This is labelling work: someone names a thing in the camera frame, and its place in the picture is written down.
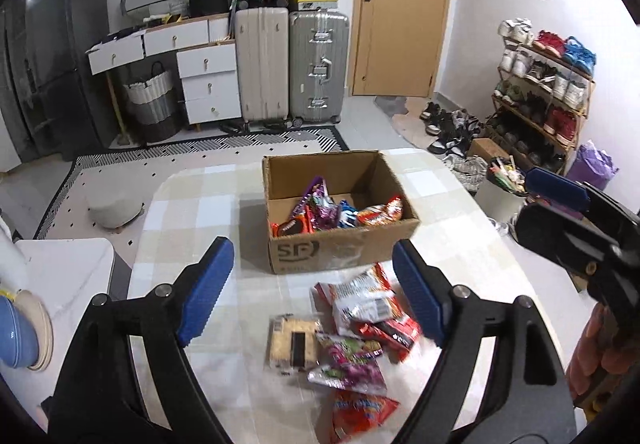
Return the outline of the person's right hand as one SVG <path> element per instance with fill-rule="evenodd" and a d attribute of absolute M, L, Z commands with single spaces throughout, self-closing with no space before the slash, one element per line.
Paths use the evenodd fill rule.
<path fill-rule="evenodd" d="M 623 376 L 639 363 L 638 332 L 626 342 L 615 344 L 605 337 L 607 322 L 614 322 L 610 309 L 597 303 L 566 368 L 574 405 L 589 421 L 602 412 Z"/>

